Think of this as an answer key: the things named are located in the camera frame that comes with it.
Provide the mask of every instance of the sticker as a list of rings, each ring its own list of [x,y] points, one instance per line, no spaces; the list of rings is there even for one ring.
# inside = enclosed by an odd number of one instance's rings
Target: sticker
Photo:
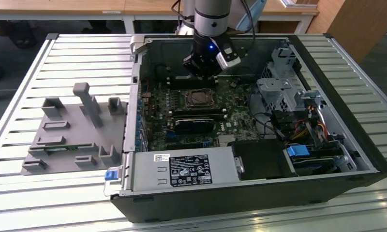
[[[169,154],[155,154],[153,155],[153,161],[168,161],[169,160]]]
[[[208,155],[168,157],[172,187],[212,184]]]
[[[120,11],[101,11],[104,14],[120,14]]]

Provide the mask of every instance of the red wire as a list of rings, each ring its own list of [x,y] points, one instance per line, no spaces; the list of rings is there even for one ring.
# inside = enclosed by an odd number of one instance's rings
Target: red wire
[[[300,122],[303,122],[303,121],[304,121],[303,119],[296,121],[296,124],[295,124],[295,133],[296,133],[296,131],[298,131],[298,130],[296,130],[296,129],[298,129],[298,124],[299,124]]]

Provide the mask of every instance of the wooden cabinet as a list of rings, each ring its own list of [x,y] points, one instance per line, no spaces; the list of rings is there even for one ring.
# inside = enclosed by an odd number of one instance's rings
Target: wooden cabinet
[[[387,0],[319,0],[307,33],[330,33],[359,63],[387,32]]]

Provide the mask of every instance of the table leg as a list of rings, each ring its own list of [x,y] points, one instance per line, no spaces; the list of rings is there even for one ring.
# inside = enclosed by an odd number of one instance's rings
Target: table leg
[[[295,29],[295,34],[306,34],[312,18],[312,15],[302,17],[302,20],[299,21]]]
[[[135,16],[124,15],[121,20],[124,22],[124,29],[127,31],[127,34],[135,34],[135,26],[133,26]]]

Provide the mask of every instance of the motherboard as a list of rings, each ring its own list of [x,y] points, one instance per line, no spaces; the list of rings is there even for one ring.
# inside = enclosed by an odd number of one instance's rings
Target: motherboard
[[[157,83],[144,89],[148,150],[227,146],[255,140],[259,133],[247,107],[249,85],[219,77],[215,88],[172,89]]]

